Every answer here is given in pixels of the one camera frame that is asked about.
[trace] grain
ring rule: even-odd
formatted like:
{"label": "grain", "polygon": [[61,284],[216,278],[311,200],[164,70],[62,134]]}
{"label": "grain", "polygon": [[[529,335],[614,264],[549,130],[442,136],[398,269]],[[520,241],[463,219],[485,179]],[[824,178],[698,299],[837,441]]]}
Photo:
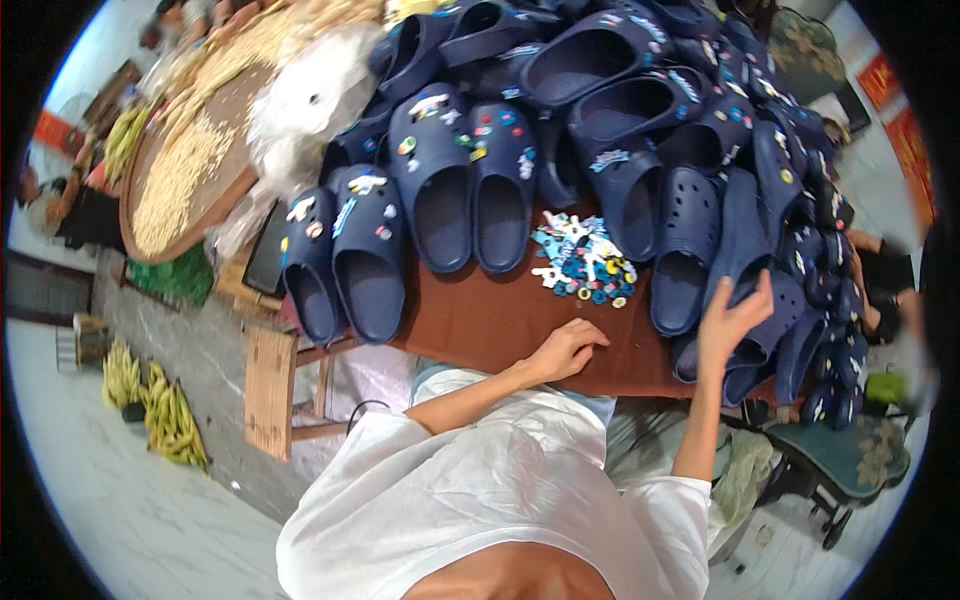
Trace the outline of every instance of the grain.
{"label": "grain", "polygon": [[202,175],[212,175],[235,131],[214,125],[206,112],[172,144],[164,145],[133,213],[133,239],[147,256],[163,252],[186,229],[190,196]]}

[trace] hand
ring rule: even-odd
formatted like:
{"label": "hand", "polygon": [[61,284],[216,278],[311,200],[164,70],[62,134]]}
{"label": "hand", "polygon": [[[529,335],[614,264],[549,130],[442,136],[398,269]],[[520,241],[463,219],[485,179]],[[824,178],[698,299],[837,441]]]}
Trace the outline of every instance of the hand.
{"label": "hand", "polygon": [[880,253],[880,240],[866,231],[859,229],[847,229],[847,241],[855,249],[866,250],[874,254]]}
{"label": "hand", "polygon": [[609,346],[610,340],[589,321],[574,319],[554,329],[530,358],[516,363],[530,377],[530,385],[557,381],[580,372],[593,356],[593,345]]}
{"label": "hand", "polygon": [[733,295],[729,277],[720,279],[697,335],[697,377],[723,377],[727,361],[747,332],[774,314],[770,272],[760,273],[754,292],[734,308],[727,308]]}

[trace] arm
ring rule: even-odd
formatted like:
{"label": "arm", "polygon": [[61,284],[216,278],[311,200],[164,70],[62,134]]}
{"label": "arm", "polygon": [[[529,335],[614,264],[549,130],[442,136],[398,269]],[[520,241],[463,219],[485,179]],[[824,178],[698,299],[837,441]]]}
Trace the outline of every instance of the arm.
{"label": "arm", "polygon": [[860,254],[857,253],[856,248],[853,249],[850,270],[851,275],[853,275],[853,281],[860,288],[860,292],[863,294],[864,333],[874,334],[876,333],[876,328],[880,326],[880,311],[870,305],[870,299],[867,297],[867,286],[864,285],[863,281],[863,265],[860,263]]}
{"label": "arm", "polygon": [[206,32],[210,29],[210,23],[206,20],[206,17],[197,19],[190,25],[190,33],[187,35],[186,39],[180,44],[180,48],[177,49],[177,56],[180,56],[186,52],[187,48],[192,46],[197,42],[198,39],[206,35]]}
{"label": "arm", "polygon": [[500,400],[541,383],[580,372],[593,356],[593,345],[609,346],[599,329],[574,319],[550,334],[534,354],[501,374],[437,396],[404,414],[433,435],[477,422]]}
{"label": "arm", "polygon": [[88,135],[84,146],[77,153],[77,158],[73,162],[73,168],[70,170],[70,177],[66,180],[66,187],[63,192],[47,204],[46,221],[51,228],[56,229],[60,221],[69,214],[73,208],[74,201],[77,200],[77,193],[80,192],[80,186],[84,183],[86,169],[93,158],[94,137]]}
{"label": "arm", "polygon": [[865,250],[874,254],[880,254],[880,243],[883,240],[878,237],[874,237],[866,231],[860,231],[859,229],[848,229],[847,239],[850,241],[851,245],[858,250]]}
{"label": "arm", "polygon": [[684,438],[670,473],[710,481],[716,459],[717,427],[720,423],[720,392],[736,345],[752,328],[774,312],[770,272],[760,274],[756,290],[736,307],[728,309],[733,295],[729,277],[720,280],[700,323],[697,335],[697,389],[690,402]]}
{"label": "arm", "polygon": [[251,19],[257,16],[260,11],[270,8],[279,1],[280,0],[261,0],[260,2],[251,2],[237,11],[233,18],[230,19],[230,27],[239,31],[244,25],[249,23]]}

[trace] chair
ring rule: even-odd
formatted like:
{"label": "chair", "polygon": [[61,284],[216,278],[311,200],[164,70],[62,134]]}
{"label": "chair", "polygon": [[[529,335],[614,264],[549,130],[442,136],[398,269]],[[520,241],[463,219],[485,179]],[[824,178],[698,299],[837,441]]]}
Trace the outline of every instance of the chair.
{"label": "chair", "polygon": [[[783,459],[756,506],[772,504],[785,493],[811,498],[812,515],[821,509],[829,513],[823,526],[825,550],[840,540],[855,509],[869,506],[885,488],[899,485],[910,467],[903,429],[886,418],[860,415],[842,431],[787,423],[763,433],[783,452]],[[831,498],[819,492],[821,486]]]}

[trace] wooden chair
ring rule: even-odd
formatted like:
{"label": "wooden chair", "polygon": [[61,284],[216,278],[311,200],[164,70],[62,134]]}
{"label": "wooden chair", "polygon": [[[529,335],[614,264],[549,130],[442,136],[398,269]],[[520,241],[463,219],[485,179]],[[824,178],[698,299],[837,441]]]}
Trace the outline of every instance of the wooden chair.
{"label": "wooden chair", "polygon": [[355,339],[335,342],[327,350],[297,351],[297,337],[265,327],[252,327],[247,348],[247,386],[244,391],[244,438],[279,461],[290,460],[293,442],[347,433],[347,424],[324,422],[293,426],[294,371],[297,367],[322,361],[313,412],[324,417],[327,358],[356,348]]}

